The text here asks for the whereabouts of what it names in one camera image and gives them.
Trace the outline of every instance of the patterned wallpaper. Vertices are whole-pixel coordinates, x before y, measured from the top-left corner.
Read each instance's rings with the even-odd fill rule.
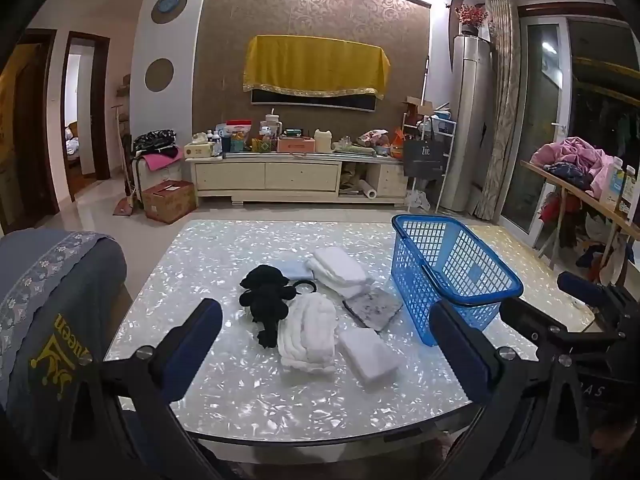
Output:
[[[244,56],[257,34],[299,34],[382,47],[391,63],[375,112],[278,105],[285,128],[331,130],[334,140],[393,131],[407,95],[420,97],[429,51],[429,9],[407,0],[204,0],[193,81],[194,131],[229,119],[254,124],[271,110],[242,92]]]

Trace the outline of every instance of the white cabinet drawer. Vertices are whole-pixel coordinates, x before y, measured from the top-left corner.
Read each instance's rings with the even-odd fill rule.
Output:
[[[404,196],[407,177],[401,165],[370,164],[367,182],[373,186],[378,196]]]
[[[338,185],[337,164],[267,162],[265,166],[266,189],[335,191]]]
[[[198,189],[264,189],[263,162],[194,164]]]

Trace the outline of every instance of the pink clothing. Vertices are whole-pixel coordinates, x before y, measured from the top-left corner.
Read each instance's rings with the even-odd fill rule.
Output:
[[[178,153],[174,157],[162,155],[161,153],[149,153],[142,157],[145,159],[149,171],[156,171],[173,164],[176,160],[180,160],[182,158],[182,148],[178,148]]]
[[[580,137],[567,137],[562,142],[542,146],[533,154],[530,162],[539,168],[556,162],[575,164],[583,173],[589,173],[593,177],[592,194],[599,199],[607,177],[606,169],[613,162],[613,157],[602,150],[596,150]]]

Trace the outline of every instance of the black tote bag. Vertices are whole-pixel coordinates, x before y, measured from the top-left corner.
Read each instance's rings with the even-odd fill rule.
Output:
[[[431,135],[423,140],[406,140],[402,144],[404,176],[434,180],[441,178],[447,167],[446,144]]]

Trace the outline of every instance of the blue gripper pad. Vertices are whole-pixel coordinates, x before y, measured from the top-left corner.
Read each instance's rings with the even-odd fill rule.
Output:
[[[205,298],[183,325],[172,328],[160,342],[152,373],[167,403],[184,397],[221,328],[222,307]]]
[[[491,398],[490,368],[465,333],[460,330],[452,315],[457,316],[462,323],[465,323],[462,317],[452,308],[447,312],[440,301],[435,303],[431,307],[429,314],[431,333],[435,337],[444,357],[453,368],[453,372],[469,400],[479,404],[486,404]],[[466,328],[478,332],[493,349],[487,339],[484,338],[484,335],[482,335],[482,332],[468,326]]]

